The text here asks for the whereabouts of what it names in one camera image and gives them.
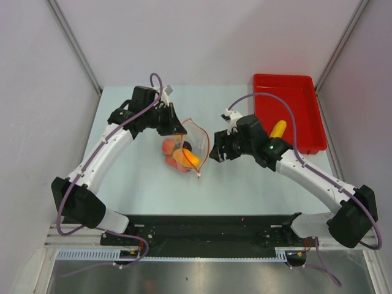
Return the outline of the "clear zip top bag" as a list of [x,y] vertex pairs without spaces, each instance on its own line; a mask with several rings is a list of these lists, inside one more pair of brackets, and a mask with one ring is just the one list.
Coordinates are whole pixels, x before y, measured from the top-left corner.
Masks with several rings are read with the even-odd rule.
[[184,120],[182,126],[187,130],[187,134],[171,135],[162,142],[165,163],[181,173],[194,172],[200,179],[202,167],[208,160],[209,135],[191,118]]

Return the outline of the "orange fake mango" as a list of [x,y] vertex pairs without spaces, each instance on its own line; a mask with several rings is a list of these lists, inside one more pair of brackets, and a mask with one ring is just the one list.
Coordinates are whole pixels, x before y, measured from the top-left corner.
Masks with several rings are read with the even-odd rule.
[[178,164],[188,168],[197,167],[200,163],[200,159],[188,149],[177,149],[172,157]]

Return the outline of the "red fake chili pepper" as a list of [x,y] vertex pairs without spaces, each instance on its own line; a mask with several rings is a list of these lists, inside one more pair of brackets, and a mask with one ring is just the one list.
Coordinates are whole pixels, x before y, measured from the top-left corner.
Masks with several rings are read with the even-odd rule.
[[175,161],[174,158],[172,158],[172,156],[166,156],[165,163],[169,167],[174,168],[175,170],[177,170],[179,172],[182,172],[182,173],[190,172],[190,168],[186,168],[186,167],[182,166],[181,164],[177,163],[177,161]]

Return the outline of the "yellow fake corn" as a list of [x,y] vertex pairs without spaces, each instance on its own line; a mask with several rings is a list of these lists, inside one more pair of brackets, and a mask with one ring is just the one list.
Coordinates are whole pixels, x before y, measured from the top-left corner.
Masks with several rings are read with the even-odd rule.
[[269,137],[270,138],[282,138],[286,128],[287,128],[287,122],[285,120],[278,121],[274,125]]

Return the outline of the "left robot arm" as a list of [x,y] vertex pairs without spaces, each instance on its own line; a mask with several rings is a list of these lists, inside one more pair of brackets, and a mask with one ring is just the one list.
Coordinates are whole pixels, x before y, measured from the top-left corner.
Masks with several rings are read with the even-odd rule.
[[163,88],[134,87],[132,97],[115,109],[107,120],[105,130],[89,155],[67,177],[57,177],[51,184],[58,217],[79,224],[80,228],[114,232],[123,245],[135,239],[135,229],[129,218],[113,211],[97,196],[106,174],[119,155],[146,129],[154,129],[160,136],[185,135],[174,105],[169,101],[170,86]]

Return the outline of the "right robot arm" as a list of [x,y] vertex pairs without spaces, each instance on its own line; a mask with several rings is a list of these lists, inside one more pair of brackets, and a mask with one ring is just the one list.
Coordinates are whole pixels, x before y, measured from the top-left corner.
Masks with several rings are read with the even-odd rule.
[[215,132],[210,158],[223,162],[251,156],[259,166],[290,178],[328,208],[327,213],[294,214],[282,231],[288,245],[296,246],[305,238],[321,236],[330,236],[350,249],[363,244],[363,238],[378,219],[372,189],[365,185],[357,188],[331,177],[285,140],[270,138],[255,115],[225,110],[221,117],[228,127]]

